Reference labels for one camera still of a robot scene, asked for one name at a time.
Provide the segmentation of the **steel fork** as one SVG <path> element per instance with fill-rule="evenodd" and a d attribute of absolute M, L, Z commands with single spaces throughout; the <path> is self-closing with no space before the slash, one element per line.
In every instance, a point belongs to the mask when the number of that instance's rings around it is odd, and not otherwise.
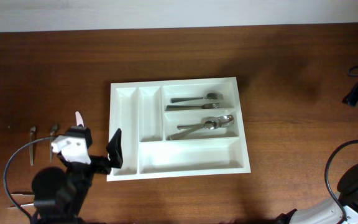
<path fill-rule="evenodd" d="M 222 100 L 223 94 L 220 93 L 207 93 L 205 96 L 197 96 L 197 97 L 190 97 L 190 98 L 171 98 L 171 103 L 179 103 L 183 101 L 192 101 L 192 100 Z"/>
<path fill-rule="evenodd" d="M 209 110 L 221 108 L 220 103 L 207 103 L 203 105 L 167 105 L 165 111 L 180 111 L 180 110 Z"/>

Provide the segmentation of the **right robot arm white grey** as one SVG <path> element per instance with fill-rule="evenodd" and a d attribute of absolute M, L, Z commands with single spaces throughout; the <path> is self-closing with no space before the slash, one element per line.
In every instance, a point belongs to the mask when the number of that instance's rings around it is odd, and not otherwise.
<path fill-rule="evenodd" d="M 358 139 L 338 146 L 330 155 L 325 169 L 324 182 L 330 197 L 308 208 L 294 209 L 280 214 L 275 223 L 281 224 L 337 224 L 358 223 L 358 164 L 352 166 L 338 182 L 337 192 L 333 192 L 329 183 L 329 168 L 334 157 L 347 146 L 358 144 Z"/>

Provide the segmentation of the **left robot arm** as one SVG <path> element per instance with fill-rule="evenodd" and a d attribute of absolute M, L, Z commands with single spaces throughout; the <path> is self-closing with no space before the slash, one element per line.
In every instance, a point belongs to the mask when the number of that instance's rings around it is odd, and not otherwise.
<path fill-rule="evenodd" d="M 35 213 L 31 223 L 84 223 L 79 212 L 96 174 L 109 175 L 120 169 L 124 159 L 122 131 L 117 129 L 106 146 L 108 155 L 91 156 L 91 131 L 82 125 L 72 126 L 52 142 L 54 152 L 67 168 L 48 167 L 32 181 Z"/>

